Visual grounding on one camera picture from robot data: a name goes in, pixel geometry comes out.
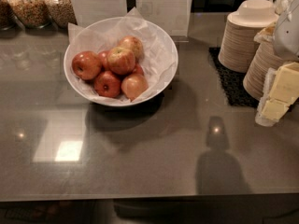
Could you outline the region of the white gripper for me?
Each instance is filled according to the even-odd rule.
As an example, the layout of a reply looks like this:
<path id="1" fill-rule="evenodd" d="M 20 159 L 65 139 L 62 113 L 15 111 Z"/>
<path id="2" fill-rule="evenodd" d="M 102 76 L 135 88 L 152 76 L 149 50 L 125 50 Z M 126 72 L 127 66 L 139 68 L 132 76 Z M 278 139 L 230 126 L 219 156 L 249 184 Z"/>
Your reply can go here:
<path id="1" fill-rule="evenodd" d="M 273 48 L 285 61 L 278 70 L 269 68 L 263 84 L 263 96 L 255 121 L 272 127 L 287 113 L 299 98 L 299 0 L 292 0 L 278 18 Z"/>

